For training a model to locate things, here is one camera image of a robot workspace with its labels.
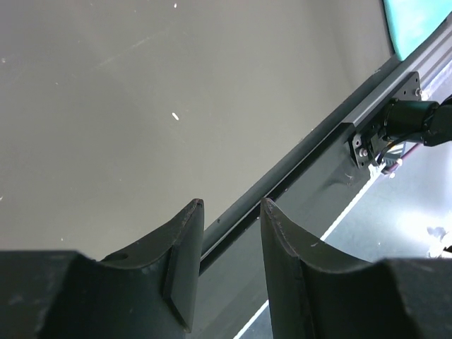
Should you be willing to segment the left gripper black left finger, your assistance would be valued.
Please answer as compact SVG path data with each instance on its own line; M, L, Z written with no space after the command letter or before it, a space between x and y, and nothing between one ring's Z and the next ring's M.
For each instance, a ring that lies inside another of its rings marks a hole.
M195 199L101 261L77 251L2 251L1 337L184 338L203 230Z

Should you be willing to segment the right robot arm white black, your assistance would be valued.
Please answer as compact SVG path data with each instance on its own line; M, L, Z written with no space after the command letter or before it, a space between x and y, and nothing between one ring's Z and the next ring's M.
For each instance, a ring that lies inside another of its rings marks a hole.
M451 97L436 101L391 100L371 124L366 148L373 166L404 142L434 147L451 141Z

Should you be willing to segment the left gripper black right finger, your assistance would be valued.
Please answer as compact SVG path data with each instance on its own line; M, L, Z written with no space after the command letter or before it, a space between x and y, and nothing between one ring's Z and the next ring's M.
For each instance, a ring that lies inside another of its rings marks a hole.
M360 259L350 270L331 273L299 264L295 275L295 251L289 264L287 259L283 263L281 252L270 250L276 247L276 227L289 225L283 215L291 221L272 200L262 200L261 240L274 338L451 337L450 259ZM306 292L290 287L290 275L297 289L304 285Z

